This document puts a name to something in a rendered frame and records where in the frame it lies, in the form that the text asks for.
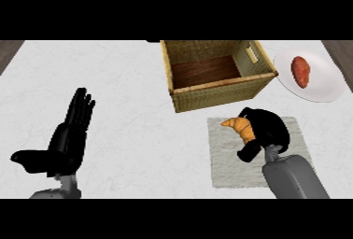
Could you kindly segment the white plate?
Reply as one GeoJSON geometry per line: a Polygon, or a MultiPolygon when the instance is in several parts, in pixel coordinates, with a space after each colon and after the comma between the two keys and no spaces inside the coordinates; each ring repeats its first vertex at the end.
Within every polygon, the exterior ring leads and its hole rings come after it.
{"type": "Polygon", "coordinates": [[[301,99],[329,103],[343,96],[346,88],[343,73],[326,55],[306,48],[284,49],[276,55],[275,66],[282,86],[301,99]],[[291,63],[297,56],[304,58],[310,66],[309,84],[304,88],[295,82],[291,71],[291,63]]]}

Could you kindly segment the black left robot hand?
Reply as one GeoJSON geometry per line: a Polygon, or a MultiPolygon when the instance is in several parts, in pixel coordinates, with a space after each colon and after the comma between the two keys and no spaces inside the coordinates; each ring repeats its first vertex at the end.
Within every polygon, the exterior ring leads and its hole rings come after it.
{"type": "Polygon", "coordinates": [[[84,157],[87,131],[94,100],[86,88],[75,90],[65,121],[58,125],[46,150],[19,150],[10,160],[19,163],[29,174],[46,173],[47,177],[74,175],[84,157]]]}

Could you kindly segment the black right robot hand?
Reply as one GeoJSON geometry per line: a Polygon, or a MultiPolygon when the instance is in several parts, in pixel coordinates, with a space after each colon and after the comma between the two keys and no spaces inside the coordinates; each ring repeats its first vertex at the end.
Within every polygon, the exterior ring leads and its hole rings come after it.
{"type": "Polygon", "coordinates": [[[257,157],[260,150],[273,145],[278,153],[286,151],[289,146],[289,133],[281,117],[264,109],[245,107],[239,116],[250,120],[254,139],[238,151],[239,159],[250,162],[257,157]]]}

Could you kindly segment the red-orange sweet potato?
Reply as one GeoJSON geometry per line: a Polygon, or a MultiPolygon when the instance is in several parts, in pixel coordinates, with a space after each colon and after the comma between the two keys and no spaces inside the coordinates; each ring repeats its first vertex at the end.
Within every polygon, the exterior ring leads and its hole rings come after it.
{"type": "Polygon", "coordinates": [[[291,72],[298,86],[304,89],[309,85],[310,65],[301,56],[292,59],[291,72]]]}

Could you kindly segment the tan wicker basket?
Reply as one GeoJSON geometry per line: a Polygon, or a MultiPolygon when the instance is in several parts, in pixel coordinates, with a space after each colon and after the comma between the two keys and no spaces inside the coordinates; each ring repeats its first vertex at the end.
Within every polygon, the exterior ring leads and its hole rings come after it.
{"type": "Polygon", "coordinates": [[[253,99],[279,75],[257,40],[161,40],[176,112],[253,99]]]}

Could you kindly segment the pale grey placemat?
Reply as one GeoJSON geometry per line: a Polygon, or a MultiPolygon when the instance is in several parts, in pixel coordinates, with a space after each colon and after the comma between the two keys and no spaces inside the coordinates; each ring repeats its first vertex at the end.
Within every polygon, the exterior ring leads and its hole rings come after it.
{"type": "Polygon", "coordinates": [[[242,139],[230,127],[220,125],[224,121],[226,118],[207,120],[213,186],[217,189],[266,188],[267,183],[261,173],[264,150],[251,162],[239,159],[242,139]]]}

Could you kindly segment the orange croissant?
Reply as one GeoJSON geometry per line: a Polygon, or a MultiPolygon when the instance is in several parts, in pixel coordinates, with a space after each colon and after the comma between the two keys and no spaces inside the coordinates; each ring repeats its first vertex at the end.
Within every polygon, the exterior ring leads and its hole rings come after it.
{"type": "Polygon", "coordinates": [[[235,132],[239,134],[244,144],[255,139],[251,123],[247,118],[230,118],[220,125],[223,127],[230,127],[235,130],[235,132]]]}

